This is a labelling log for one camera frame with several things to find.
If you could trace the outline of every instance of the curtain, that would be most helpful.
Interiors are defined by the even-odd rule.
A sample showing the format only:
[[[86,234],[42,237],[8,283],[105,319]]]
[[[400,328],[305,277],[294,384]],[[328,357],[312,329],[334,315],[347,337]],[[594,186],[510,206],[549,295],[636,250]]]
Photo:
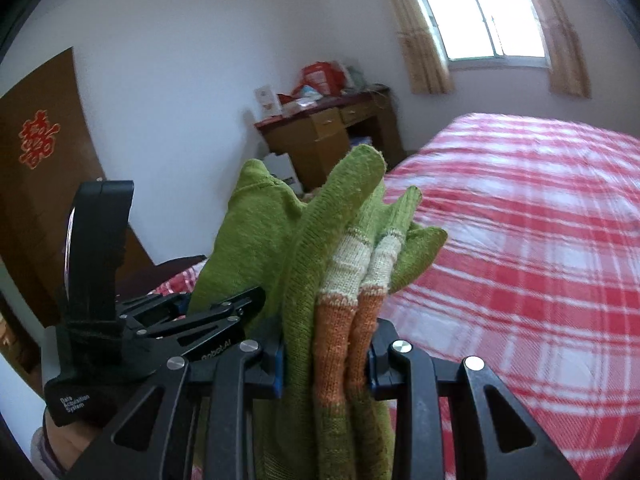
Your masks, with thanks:
[[[532,0],[545,37],[551,91],[591,98],[591,81],[580,39],[560,0]]]
[[[398,38],[414,94],[453,91],[447,57],[433,35],[418,0],[391,0],[398,19]]]

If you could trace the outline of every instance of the brown wooden door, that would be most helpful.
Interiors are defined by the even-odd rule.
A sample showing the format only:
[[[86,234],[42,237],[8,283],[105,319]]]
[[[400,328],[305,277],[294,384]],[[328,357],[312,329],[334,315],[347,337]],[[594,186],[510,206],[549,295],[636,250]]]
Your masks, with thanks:
[[[72,200],[81,182],[102,178],[68,49],[0,99],[0,254],[45,326],[58,318]],[[130,230],[118,277],[151,264]]]

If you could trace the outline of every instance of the desk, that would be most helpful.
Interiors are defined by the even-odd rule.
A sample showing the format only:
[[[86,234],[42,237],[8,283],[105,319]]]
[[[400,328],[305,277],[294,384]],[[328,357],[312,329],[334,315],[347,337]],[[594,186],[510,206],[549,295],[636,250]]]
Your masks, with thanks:
[[[269,149],[289,153],[293,167],[306,190],[322,186],[327,176],[351,149],[350,137],[371,137],[388,168],[406,156],[393,110],[390,89],[327,97],[318,106],[258,126]]]

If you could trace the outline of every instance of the red bag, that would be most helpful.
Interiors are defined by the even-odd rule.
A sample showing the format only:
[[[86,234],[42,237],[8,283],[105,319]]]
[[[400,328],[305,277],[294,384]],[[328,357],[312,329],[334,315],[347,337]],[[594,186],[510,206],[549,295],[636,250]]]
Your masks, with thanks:
[[[345,77],[331,63],[319,61],[302,69],[302,80],[322,95],[339,96],[344,88]]]

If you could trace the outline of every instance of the white knit stripe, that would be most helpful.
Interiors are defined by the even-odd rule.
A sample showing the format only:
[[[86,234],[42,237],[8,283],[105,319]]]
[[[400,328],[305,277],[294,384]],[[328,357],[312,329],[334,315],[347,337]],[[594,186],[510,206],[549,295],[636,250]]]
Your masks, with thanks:
[[[358,290],[371,258],[371,245],[352,229],[347,230],[329,262],[319,294],[341,295],[358,303]]]
[[[391,281],[391,273],[394,270],[398,254],[402,250],[402,233],[391,230],[373,249],[373,256],[369,262],[369,269],[362,280],[360,290],[368,288],[381,288],[386,294]]]

